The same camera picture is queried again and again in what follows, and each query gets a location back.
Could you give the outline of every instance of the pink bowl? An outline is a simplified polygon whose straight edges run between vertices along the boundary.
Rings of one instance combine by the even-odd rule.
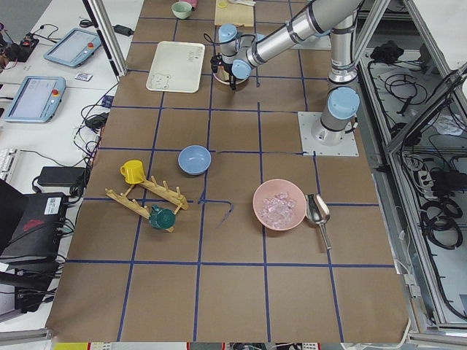
[[[285,227],[275,228],[264,222],[260,212],[265,206],[263,202],[264,199],[271,199],[280,193],[287,193],[288,197],[293,199],[296,204],[295,207],[292,208],[293,217],[291,221]],[[306,215],[306,199],[304,193],[292,182],[282,179],[272,179],[264,182],[256,189],[253,195],[253,210],[261,224],[267,228],[275,231],[290,230],[303,221]]]

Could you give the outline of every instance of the yellow mug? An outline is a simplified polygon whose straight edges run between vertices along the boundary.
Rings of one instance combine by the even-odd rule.
[[[122,165],[120,173],[129,184],[141,184],[146,179],[143,162],[140,160],[129,160]]]

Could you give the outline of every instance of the keyboard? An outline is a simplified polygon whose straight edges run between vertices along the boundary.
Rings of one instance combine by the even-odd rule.
[[[21,151],[15,148],[0,149],[0,179],[7,183],[13,178]]]

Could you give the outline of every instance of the white label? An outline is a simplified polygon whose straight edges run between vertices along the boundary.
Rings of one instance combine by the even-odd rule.
[[[45,206],[44,214],[45,215],[57,214],[60,208],[60,202],[61,202],[60,197],[51,197],[47,199],[47,205]]]

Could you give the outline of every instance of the power strip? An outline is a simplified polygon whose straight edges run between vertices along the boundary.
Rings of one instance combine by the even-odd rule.
[[[321,350],[320,343],[302,343],[301,350]]]

